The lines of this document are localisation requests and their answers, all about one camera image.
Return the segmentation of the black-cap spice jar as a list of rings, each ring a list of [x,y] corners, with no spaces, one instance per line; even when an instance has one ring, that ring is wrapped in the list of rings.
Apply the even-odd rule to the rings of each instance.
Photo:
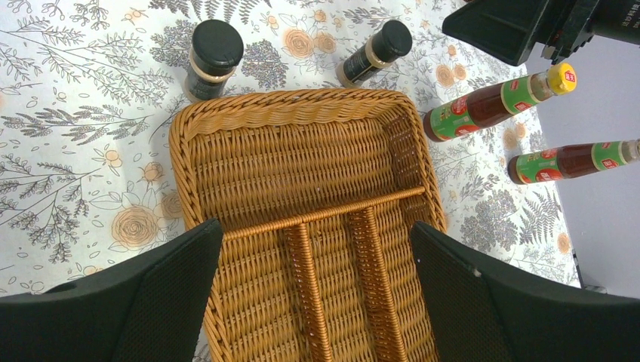
[[[408,27],[399,20],[389,20],[337,66],[338,81],[347,88],[361,87],[398,58],[406,56],[412,47],[413,39]]]
[[[194,29],[184,90],[194,102],[221,97],[244,54],[238,31],[222,20],[205,20]]]

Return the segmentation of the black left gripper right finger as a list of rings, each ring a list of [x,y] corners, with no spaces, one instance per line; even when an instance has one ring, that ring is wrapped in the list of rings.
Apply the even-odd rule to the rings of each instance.
[[[442,361],[637,361],[639,301],[560,284],[429,224],[411,247]]]

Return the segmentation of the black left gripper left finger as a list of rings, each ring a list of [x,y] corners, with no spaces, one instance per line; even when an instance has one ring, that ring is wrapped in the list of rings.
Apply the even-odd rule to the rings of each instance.
[[[3,361],[190,361],[223,241],[209,219],[42,294],[1,300]]]

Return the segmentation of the red sauce bottle yellow cap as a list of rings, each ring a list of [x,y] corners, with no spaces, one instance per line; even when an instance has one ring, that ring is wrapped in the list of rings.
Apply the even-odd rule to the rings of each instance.
[[[568,63],[544,72],[525,75],[482,87],[427,112],[423,129],[433,142],[441,143],[493,127],[577,87],[577,73]]]

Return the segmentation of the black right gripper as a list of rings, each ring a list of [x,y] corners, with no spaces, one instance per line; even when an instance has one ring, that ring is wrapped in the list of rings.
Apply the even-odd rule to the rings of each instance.
[[[639,45],[639,2],[475,0],[446,16],[442,32],[511,66],[529,58],[537,33],[541,57],[560,63],[595,36]]]

